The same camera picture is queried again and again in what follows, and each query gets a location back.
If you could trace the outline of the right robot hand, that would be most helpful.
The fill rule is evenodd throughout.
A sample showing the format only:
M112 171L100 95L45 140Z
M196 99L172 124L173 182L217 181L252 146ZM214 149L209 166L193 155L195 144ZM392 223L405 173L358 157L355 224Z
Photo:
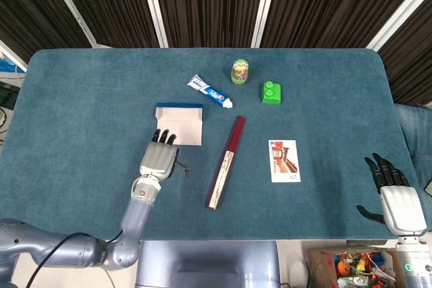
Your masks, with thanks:
M427 223L421 201L405 174L375 152L364 161L371 171L383 212L369 212L362 205L356 207L357 211L364 218L385 225L395 236L423 234Z

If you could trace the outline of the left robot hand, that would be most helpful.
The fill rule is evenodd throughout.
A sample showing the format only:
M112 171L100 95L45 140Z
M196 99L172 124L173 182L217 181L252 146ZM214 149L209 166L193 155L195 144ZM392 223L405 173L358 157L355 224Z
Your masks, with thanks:
M180 149L173 145L176 135L168 129L156 129L140 163L142 176L153 176L164 181L173 174Z

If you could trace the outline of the wire-frame eyeglasses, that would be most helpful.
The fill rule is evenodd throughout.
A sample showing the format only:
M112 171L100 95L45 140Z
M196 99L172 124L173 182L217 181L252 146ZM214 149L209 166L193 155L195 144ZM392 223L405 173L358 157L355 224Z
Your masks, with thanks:
M186 179L189 178L190 168L179 160L175 162L175 170L179 171Z

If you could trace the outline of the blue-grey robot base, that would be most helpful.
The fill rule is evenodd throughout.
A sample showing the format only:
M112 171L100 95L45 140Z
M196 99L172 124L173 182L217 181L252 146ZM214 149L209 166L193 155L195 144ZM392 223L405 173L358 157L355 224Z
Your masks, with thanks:
M281 288L275 241L144 241L134 288Z

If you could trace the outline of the dark red folded fan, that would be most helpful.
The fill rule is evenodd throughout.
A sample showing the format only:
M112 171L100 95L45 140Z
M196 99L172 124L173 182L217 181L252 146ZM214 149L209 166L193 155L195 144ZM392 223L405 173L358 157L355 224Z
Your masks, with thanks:
M246 118L243 116L237 116L234 121L207 197L206 207L209 210L216 210L221 202L221 197L227 187L228 179L234 165L245 122Z

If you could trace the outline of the blue jeans leg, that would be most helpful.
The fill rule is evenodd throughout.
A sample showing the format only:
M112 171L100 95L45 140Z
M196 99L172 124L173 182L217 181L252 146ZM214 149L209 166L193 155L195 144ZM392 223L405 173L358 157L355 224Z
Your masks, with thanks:
M432 110L395 104L420 187L432 191Z

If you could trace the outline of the teal table cloth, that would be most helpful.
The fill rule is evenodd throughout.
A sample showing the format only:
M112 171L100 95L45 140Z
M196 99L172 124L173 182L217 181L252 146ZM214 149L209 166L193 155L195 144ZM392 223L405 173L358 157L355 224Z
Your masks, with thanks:
M249 64L242 86L237 59ZM198 74L225 109L187 83ZM263 83L281 103L263 104ZM190 168L162 183L145 239L379 239L360 215L381 204L365 157L391 161L422 190L385 68L368 49L55 49L35 53L0 150L0 219L55 233L119 232L132 182L156 129L157 103L204 106ZM246 118L216 210L206 207L237 116ZM272 183L269 140L295 140L300 183Z

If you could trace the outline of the blue white toothpaste tube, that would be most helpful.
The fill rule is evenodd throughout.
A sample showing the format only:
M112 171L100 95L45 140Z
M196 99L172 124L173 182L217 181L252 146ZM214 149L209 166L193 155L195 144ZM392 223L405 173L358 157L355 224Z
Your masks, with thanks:
M211 99L214 103L225 109L232 109L234 104L229 97L227 97L221 91L215 89L206 83L198 74L192 76L187 85L194 90L202 93L207 98Z

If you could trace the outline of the cardboard box of toys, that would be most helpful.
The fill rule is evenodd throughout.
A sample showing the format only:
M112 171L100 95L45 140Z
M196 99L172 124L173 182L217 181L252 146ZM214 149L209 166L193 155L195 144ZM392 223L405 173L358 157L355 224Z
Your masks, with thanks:
M314 288L408 288L394 249L342 247L308 254Z

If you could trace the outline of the red picture postcard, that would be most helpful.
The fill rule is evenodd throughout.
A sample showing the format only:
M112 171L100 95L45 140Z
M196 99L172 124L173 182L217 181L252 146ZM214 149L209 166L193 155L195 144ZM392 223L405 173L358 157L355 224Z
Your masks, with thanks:
M272 183L300 183L300 167L295 140L269 140Z

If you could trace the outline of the green toy building block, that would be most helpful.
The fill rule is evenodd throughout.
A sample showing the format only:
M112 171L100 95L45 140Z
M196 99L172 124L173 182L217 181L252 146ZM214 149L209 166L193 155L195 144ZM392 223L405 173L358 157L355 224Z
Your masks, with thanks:
M261 91L261 102L269 105L279 105L281 103L281 85L272 81L263 83Z

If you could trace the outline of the dark brown pleated curtain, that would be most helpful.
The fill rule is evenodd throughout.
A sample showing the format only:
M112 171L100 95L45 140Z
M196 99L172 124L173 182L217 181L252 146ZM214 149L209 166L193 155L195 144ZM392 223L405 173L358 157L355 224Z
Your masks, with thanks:
M73 0L97 47L160 47L147 0ZM272 0L260 47L366 48L403 0ZM159 0L169 47L250 47L259 0ZM92 48L63 0L0 0L0 40ZM397 103L432 106L432 0L377 52Z

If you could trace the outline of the white aluminium frame post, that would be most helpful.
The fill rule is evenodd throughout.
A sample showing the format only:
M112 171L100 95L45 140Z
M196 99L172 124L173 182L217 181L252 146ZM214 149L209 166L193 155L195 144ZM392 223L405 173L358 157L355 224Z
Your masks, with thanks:
M28 64L2 40L0 40L0 52L11 59L24 72L27 72Z
M378 52L424 2L425 0L403 0L366 48Z
M84 18L82 17L81 13L79 12L78 8L76 7L73 0L63 0L63 2L66 4L67 8L73 15L74 19L77 21L79 27L83 31L85 37L87 38L90 46L92 48L96 48L98 43L93 35L93 33L90 31L90 28L88 27L87 23L85 22Z
M159 0L147 0L159 46L169 48Z
M271 2L272 0L259 0L256 21L250 44L251 48L259 48L261 45Z

